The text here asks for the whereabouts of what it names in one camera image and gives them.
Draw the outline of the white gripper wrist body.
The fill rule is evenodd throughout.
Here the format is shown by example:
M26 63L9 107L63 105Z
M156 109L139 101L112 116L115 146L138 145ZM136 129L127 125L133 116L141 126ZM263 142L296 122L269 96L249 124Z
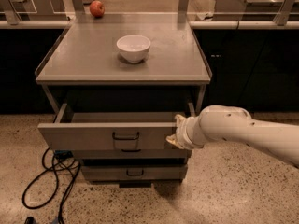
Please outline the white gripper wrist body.
M207 142L200 125L198 117L188 117L177 126L175 136L182 149L203 148Z

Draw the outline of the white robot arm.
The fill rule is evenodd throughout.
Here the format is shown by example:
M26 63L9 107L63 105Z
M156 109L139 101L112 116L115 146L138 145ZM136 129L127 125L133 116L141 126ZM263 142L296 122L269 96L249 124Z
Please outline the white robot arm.
M237 142L299 166L299 126L254 119L240 107L211 105L196 117L175 115L176 131L166 141L180 149L208 142Z

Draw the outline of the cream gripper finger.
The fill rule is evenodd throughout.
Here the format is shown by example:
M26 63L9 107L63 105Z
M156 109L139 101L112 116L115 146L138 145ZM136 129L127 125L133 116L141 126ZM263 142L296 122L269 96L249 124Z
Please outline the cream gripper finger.
M186 118L180 114L175 115L176 125L179 126Z
M179 144L179 142L177 140L177 137L174 134L167 136L166 137L166 141L169 144L171 144L171 145L173 145L173 146L175 146L175 147L177 147L179 149L182 149L182 146Z

